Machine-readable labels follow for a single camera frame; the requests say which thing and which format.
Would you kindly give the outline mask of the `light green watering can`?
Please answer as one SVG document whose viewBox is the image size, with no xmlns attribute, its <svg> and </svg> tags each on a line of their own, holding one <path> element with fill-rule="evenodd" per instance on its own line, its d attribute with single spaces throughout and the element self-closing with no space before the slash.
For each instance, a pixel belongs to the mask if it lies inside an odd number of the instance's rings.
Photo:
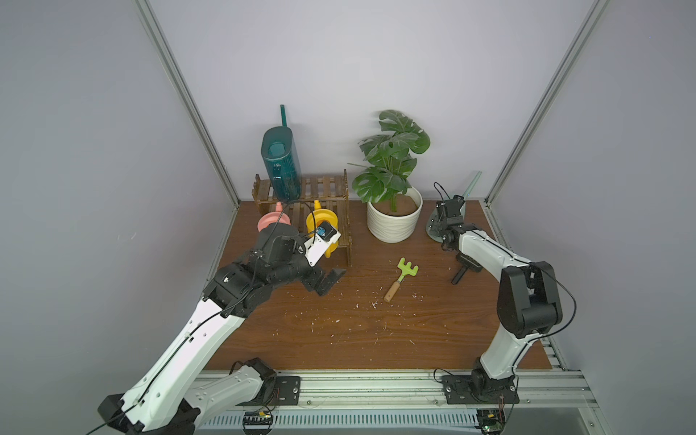
<svg viewBox="0 0 696 435">
<path fill-rule="evenodd" d="M 476 187 L 481 175 L 482 172 L 480 170 L 474 173 L 471 183 L 469 183 L 469 186 L 462 195 L 451 196 L 442 184 L 437 181 L 433 183 L 433 187 L 440 195 L 440 201 L 436 202 L 435 210 L 431 213 L 426 225 L 426 233 L 431 239 L 442 243 L 444 232 L 449 226 L 456 226 L 464 223 L 467 200 Z"/>
</svg>

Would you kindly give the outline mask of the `pink watering can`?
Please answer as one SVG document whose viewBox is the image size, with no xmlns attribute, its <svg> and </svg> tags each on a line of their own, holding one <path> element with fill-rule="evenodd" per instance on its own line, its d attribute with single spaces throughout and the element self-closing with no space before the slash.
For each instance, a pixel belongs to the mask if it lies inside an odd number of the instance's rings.
<svg viewBox="0 0 696 435">
<path fill-rule="evenodd" d="M 257 221 L 257 231 L 261 232 L 263 229 L 275 224 L 291 224 L 290 217 L 284 212 L 284 204 L 280 201 L 275 203 L 273 210 L 270 210 Z"/>
</svg>

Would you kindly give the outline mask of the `yellow watering can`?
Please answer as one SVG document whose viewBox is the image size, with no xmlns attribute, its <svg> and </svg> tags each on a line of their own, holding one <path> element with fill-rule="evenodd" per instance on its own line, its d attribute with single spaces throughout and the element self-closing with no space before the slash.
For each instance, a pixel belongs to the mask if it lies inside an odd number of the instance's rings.
<svg viewBox="0 0 696 435">
<path fill-rule="evenodd" d="M 316 200 L 314 209 L 306 218 L 308 239 L 304 243 L 306 247 L 306 259 L 310 266 L 315 266 L 320 257 L 331 257 L 338 248 L 341 233 L 338 231 L 338 217 L 332 210 L 323 208 Z"/>
</svg>

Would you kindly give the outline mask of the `wooden two-tier shelf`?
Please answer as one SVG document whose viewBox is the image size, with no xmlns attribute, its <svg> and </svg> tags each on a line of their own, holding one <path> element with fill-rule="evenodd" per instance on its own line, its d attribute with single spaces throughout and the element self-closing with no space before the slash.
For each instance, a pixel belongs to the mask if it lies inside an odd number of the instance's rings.
<svg viewBox="0 0 696 435">
<path fill-rule="evenodd" d="M 284 212 L 290 217 L 291 224 L 299 232 L 306 233 L 306 218 L 314 209 L 314 203 L 318 200 L 323 208 L 335 212 L 338 217 L 338 226 L 341 237 L 338 248 L 344 250 L 346 264 L 353 263 L 353 241 L 350 230 L 349 216 L 349 190 L 347 186 L 347 172 L 341 175 L 322 175 L 302 178 L 302 190 L 299 203 L 284 205 Z M 269 179 L 261 179 L 257 174 L 252 188 L 252 198 L 261 217 L 275 208 L 279 202 Z"/>
</svg>

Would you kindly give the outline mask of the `dark green watering can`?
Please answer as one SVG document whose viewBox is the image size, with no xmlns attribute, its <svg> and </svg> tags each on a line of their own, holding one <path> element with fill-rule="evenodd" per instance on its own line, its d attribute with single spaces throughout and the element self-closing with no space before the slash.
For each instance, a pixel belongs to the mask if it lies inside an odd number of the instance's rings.
<svg viewBox="0 0 696 435">
<path fill-rule="evenodd" d="M 299 200 L 302 174 L 293 131 L 287 125 L 286 106 L 280 105 L 281 124 L 267 130 L 261 156 L 275 196 L 281 202 Z"/>
</svg>

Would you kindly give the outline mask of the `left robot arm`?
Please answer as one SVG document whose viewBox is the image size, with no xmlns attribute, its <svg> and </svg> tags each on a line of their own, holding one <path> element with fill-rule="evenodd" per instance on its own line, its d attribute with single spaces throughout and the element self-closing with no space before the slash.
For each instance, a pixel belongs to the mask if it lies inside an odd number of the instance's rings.
<svg viewBox="0 0 696 435">
<path fill-rule="evenodd" d="M 299 282 L 326 295 L 345 272 L 324 272 L 318 263 L 340 237 L 327 222 L 308 234 L 283 223 L 261 230 L 253 248 L 219 268 L 190 319 L 150 371 L 126 393 L 103 400 L 98 413 L 104 425 L 123 434 L 192 434 L 230 407 L 268 406 L 277 395 L 277 373 L 258 358 L 209 384 L 193 383 L 275 290 Z"/>
</svg>

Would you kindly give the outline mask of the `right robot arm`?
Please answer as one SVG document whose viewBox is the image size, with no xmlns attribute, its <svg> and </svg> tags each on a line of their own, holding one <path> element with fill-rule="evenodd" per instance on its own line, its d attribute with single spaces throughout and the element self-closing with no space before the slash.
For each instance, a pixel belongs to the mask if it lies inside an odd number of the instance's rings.
<svg viewBox="0 0 696 435">
<path fill-rule="evenodd" d="M 475 402 L 516 400 L 516 370 L 531 346 L 552 335 L 563 320 L 559 282 L 551 264 L 533 262 L 498 244 L 482 228 L 464 221 L 462 196 L 436 203 L 427 226 L 428 235 L 445 251 L 456 254 L 461 268 L 453 277 L 458 284 L 468 271 L 488 271 L 497 279 L 498 331 L 479 357 L 471 375 L 451 383 L 464 388 Z"/>
</svg>

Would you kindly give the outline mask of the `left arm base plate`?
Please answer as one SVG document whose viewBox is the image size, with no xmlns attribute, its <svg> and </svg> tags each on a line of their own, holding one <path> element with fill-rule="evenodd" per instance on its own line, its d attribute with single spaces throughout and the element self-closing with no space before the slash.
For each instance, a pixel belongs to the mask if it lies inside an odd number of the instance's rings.
<svg viewBox="0 0 696 435">
<path fill-rule="evenodd" d="M 300 376 L 273 376 L 266 379 L 255 398 L 259 405 L 274 406 L 296 406 L 299 403 L 301 393 Z"/>
</svg>

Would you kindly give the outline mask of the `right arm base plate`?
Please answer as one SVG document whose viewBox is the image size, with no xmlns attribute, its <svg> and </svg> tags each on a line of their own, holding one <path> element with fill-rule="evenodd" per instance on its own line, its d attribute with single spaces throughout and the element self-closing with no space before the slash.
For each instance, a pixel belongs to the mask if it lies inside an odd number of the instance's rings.
<svg viewBox="0 0 696 435">
<path fill-rule="evenodd" d="M 495 380 L 485 373 L 444 375 L 440 378 L 448 404 L 517 404 L 515 378 Z"/>
</svg>

